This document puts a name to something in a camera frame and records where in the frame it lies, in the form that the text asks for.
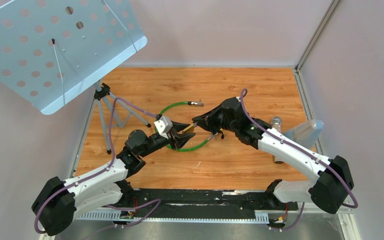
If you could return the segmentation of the brass padlock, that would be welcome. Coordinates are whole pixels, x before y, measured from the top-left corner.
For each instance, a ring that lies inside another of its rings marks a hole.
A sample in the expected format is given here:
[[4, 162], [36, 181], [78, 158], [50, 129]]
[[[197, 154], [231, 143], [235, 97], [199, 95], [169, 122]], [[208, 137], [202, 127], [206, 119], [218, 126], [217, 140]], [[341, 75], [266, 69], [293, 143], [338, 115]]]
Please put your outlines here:
[[189, 125], [188, 127], [182, 130], [182, 134], [193, 133], [194, 129], [195, 129], [195, 126], [193, 124]]

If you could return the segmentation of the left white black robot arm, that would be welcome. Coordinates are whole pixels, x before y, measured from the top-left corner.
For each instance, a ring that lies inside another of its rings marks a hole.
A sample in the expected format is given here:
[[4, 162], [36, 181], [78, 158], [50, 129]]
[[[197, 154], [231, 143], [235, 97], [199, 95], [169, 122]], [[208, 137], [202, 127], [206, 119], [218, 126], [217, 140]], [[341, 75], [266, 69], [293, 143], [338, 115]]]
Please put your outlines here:
[[196, 134], [184, 132], [190, 125], [161, 118], [154, 122], [156, 132], [147, 135], [134, 130], [119, 154], [109, 162], [83, 175], [61, 180], [50, 178], [31, 206], [35, 215], [34, 229], [39, 234], [55, 236], [63, 232], [76, 218], [107, 205], [129, 206], [133, 193], [127, 178], [145, 165], [144, 157], [169, 145], [181, 149]]

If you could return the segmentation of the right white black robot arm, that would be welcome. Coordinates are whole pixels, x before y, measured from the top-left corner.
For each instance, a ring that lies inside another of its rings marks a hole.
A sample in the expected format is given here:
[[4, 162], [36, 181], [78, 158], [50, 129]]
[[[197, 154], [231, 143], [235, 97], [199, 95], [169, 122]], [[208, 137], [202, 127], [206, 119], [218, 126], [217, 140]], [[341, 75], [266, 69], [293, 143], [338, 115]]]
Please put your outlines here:
[[273, 183], [265, 195], [266, 204], [278, 209], [287, 202], [313, 202], [319, 209], [336, 214], [341, 206], [356, 209], [354, 181], [348, 161], [316, 153], [287, 138], [269, 123], [251, 117], [243, 98], [231, 97], [214, 109], [192, 118], [194, 124], [212, 134], [229, 131], [238, 140], [262, 152], [280, 158], [304, 174], [308, 181]]

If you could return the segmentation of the clear bottle with metal cap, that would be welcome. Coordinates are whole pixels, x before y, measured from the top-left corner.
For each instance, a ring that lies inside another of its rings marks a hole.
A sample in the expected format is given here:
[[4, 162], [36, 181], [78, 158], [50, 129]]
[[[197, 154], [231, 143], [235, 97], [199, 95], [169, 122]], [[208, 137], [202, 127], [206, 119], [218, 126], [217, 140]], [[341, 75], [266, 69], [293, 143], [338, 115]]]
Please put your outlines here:
[[[276, 129], [278, 132], [282, 132], [282, 119], [279, 116], [274, 116], [271, 119], [271, 125], [273, 129]], [[273, 156], [273, 163], [274, 164], [283, 164], [284, 162], [277, 156]]]

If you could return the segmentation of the clear blue plastic bag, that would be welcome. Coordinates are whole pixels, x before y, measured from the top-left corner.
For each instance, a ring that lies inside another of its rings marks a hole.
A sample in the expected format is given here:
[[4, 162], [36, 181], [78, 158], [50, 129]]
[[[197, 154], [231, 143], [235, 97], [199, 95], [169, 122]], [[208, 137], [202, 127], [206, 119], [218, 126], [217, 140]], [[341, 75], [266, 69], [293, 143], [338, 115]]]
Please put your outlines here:
[[316, 145], [323, 127], [324, 123], [321, 120], [312, 119], [285, 131], [283, 134], [288, 139], [311, 150]]

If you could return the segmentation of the perforated light blue metal plate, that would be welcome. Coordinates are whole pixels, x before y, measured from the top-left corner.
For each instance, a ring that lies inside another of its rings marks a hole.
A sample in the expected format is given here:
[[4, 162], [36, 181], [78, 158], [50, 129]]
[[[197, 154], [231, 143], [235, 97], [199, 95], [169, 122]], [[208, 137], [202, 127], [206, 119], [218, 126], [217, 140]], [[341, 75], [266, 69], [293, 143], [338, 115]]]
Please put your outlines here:
[[127, 0], [12, 0], [0, 7], [0, 82], [51, 115], [147, 42]]

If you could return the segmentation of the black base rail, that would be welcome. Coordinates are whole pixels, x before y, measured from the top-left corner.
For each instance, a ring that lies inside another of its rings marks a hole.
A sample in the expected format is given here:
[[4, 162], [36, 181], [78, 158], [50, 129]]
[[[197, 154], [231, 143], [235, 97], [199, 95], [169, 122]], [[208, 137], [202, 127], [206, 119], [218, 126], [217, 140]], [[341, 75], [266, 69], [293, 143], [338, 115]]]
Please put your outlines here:
[[119, 208], [151, 203], [133, 214], [107, 207], [80, 216], [80, 220], [133, 222], [266, 224], [299, 210], [296, 202], [282, 203], [263, 190], [152, 189], [136, 188], [117, 204]]

